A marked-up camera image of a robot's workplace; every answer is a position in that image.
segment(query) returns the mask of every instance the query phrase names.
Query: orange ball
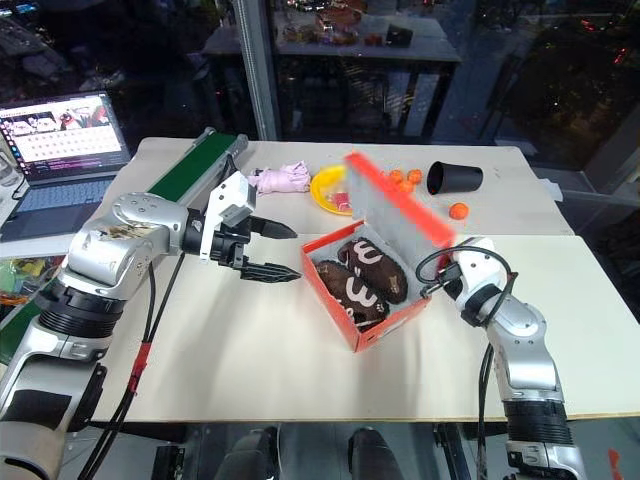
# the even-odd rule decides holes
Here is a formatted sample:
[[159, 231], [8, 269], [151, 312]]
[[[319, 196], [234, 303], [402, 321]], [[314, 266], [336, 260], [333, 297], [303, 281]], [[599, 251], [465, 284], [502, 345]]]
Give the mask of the orange ball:
[[398, 184], [398, 190], [400, 190], [401, 192], [411, 193], [413, 192], [413, 183], [408, 180], [402, 180]]
[[409, 173], [407, 174], [407, 180], [415, 185], [418, 185], [422, 181], [422, 170], [418, 170], [417, 168], [414, 170], [409, 170]]
[[449, 216], [454, 220], [464, 220], [469, 215], [469, 207], [466, 203], [454, 203], [449, 208]]
[[389, 178], [393, 183], [400, 183], [404, 180], [404, 174], [402, 173], [402, 170], [391, 170], [389, 172]]

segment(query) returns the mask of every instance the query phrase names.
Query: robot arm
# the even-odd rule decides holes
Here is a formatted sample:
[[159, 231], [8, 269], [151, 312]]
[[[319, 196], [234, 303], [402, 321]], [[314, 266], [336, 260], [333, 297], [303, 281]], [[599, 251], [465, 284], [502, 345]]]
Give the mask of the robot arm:
[[[493, 242], [475, 239], [465, 246], [493, 251]], [[580, 450], [567, 426], [558, 372], [545, 344], [546, 321], [531, 305], [503, 293], [500, 262], [478, 251], [455, 251], [433, 285], [444, 286], [472, 326], [483, 327], [495, 351], [500, 397], [507, 417], [512, 479], [586, 480]]]
[[180, 251], [283, 282], [300, 275], [243, 254], [251, 232], [293, 238], [287, 226], [252, 217], [255, 189], [236, 172], [210, 196], [207, 216], [158, 196], [119, 197], [75, 235], [59, 275], [36, 297], [42, 309], [0, 380], [0, 478], [55, 479], [65, 433], [90, 420], [102, 392], [111, 334], [149, 264]]

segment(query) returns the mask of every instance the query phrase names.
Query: glass window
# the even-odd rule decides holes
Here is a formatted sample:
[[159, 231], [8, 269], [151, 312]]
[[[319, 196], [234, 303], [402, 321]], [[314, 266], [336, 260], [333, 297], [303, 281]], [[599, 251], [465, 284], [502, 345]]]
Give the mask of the glass window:
[[634, 2], [273, 0], [284, 139], [515, 145], [583, 169], [638, 104]]
[[0, 101], [107, 90], [132, 152], [209, 125], [255, 136], [239, 51], [205, 49], [234, 23], [225, 0], [0, 2]]

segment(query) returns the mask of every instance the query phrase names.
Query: red box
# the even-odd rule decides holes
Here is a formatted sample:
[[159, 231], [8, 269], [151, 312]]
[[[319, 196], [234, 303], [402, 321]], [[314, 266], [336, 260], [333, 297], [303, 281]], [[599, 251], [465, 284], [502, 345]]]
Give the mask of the red box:
[[396, 257], [404, 260], [404, 264], [401, 265], [404, 267], [405, 275], [408, 280], [413, 281], [409, 279], [409, 276], [415, 277], [410, 267], [415, 268], [419, 259], [436, 250], [451, 246], [454, 232], [430, 210], [416, 202], [410, 194], [399, 191], [364, 155], [350, 154], [345, 158], [345, 162], [349, 168], [349, 194], [354, 217], [360, 216], [362, 220], [304, 245], [302, 266], [307, 280], [349, 345], [355, 352], [359, 352], [415, 317], [429, 301], [416, 296], [414, 288], [414, 295], [410, 295], [408, 301], [404, 302], [408, 303], [407, 305], [395, 308], [384, 321], [365, 332], [360, 332], [320, 279], [311, 258], [313, 252], [334, 243], [342, 245], [345, 239], [355, 235], [359, 229], [368, 228], [369, 233], [375, 232], [385, 242], [388, 254], [393, 252]]

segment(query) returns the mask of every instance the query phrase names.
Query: yellow bowl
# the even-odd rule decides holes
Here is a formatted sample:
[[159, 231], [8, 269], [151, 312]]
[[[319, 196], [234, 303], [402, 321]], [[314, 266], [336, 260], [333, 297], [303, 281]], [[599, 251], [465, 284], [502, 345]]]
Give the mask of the yellow bowl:
[[328, 212], [350, 217], [352, 213], [351, 210], [340, 211], [336, 205], [325, 197], [325, 192], [331, 188], [332, 185], [346, 181], [346, 178], [347, 167], [345, 165], [334, 165], [333, 167], [323, 168], [313, 177], [313, 180], [311, 180], [311, 196], [318, 205]]

